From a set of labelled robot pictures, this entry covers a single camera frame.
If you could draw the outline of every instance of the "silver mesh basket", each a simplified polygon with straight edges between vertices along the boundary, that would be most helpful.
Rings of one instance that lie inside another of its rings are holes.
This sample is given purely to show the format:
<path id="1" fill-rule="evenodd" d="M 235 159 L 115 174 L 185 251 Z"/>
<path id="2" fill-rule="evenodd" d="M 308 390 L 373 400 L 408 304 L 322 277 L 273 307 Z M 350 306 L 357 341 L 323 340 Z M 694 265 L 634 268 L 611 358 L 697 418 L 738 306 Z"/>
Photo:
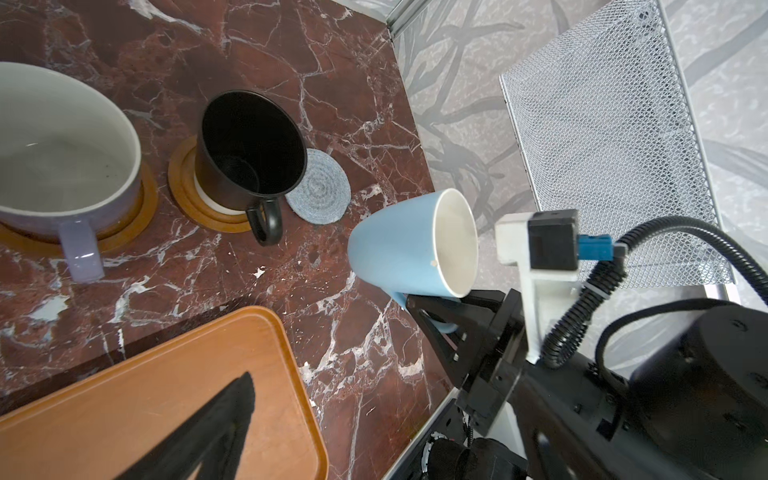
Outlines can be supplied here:
<path id="1" fill-rule="evenodd" d="M 501 77 L 540 210 L 577 208 L 582 233 L 613 238 L 686 215 L 719 226 L 703 149 L 657 2 L 614 0 Z M 585 279 L 594 262 L 582 262 Z M 623 287 L 732 283 L 683 233 L 629 257 Z"/>

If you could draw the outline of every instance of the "round coaster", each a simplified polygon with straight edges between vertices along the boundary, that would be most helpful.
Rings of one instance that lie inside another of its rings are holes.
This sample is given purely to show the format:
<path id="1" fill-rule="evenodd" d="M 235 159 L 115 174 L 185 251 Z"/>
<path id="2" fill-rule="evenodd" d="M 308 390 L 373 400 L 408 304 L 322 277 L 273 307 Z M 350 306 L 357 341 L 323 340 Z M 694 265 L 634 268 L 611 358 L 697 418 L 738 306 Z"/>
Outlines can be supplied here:
<path id="1" fill-rule="evenodd" d="M 98 249 L 105 253 L 123 247 L 143 232 L 157 210 L 157 181 L 152 169 L 146 162 L 141 162 L 141 191 L 136 204 L 125 217 L 112 227 L 97 233 Z M 0 243 L 24 253 L 41 257 L 63 258 L 61 245 L 54 241 L 28 237 L 0 223 Z"/>
<path id="2" fill-rule="evenodd" d="M 250 232 L 245 214 L 226 215 L 208 207 L 194 186 L 194 156 L 197 138 L 181 142 L 170 156 L 168 187 L 182 212 L 194 223 L 223 233 Z"/>
<path id="3" fill-rule="evenodd" d="M 306 173 L 299 186 L 286 194 L 296 215 L 316 225 L 338 221 L 352 200 L 344 170 L 325 152 L 308 148 Z"/>

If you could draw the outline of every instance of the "blue connector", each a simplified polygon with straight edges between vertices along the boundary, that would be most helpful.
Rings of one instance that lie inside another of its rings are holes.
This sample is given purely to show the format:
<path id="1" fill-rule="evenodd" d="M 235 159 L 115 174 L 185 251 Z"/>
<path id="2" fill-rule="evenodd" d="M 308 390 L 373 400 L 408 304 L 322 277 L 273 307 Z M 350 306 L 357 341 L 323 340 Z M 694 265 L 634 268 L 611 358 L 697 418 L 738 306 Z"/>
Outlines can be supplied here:
<path id="1" fill-rule="evenodd" d="M 579 260 L 613 260 L 614 241 L 610 235 L 578 236 Z"/>

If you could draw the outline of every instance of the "black mug handle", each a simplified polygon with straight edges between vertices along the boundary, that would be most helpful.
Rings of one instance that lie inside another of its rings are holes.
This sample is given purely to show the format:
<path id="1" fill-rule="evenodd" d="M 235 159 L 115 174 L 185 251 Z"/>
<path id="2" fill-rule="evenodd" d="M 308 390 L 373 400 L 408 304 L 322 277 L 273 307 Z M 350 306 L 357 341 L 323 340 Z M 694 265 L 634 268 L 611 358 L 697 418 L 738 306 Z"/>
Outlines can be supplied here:
<path id="1" fill-rule="evenodd" d="M 261 200 L 245 210 L 250 229 L 259 244 L 267 247 L 280 241 L 283 236 L 283 216 L 276 198 Z"/>

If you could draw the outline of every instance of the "cup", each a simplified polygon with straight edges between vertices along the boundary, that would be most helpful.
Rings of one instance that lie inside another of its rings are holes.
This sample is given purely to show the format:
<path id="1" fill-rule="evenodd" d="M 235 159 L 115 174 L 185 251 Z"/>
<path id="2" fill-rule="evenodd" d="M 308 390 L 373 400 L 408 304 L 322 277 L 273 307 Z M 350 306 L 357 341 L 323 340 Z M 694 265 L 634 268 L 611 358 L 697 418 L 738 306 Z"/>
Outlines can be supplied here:
<path id="1" fill-rule="evenodd" d="M 453 188 L 390 205 L 352 230 L 347 254 L 358 277 L 403 308 L 407 294 L 461 298 L 478 269 L 472 209 Z"/>
<path id="2" fill-rule="evenodd" d="M 252 91 L 210 101 L 197 135 L 195 188 L 222 214 L 245 213 L 261 245 L 283 236 L 279 199 L 299 185 L 306 148 L 291 117 Z"/>
<path id="3" fill-rule="evenodd" d="M 75 282 L 104 276 L 95 232 L 135 205 L 141 146 L 108 98 L 47 68 L 0 62 L 0 222 L 61 242 Z"/>

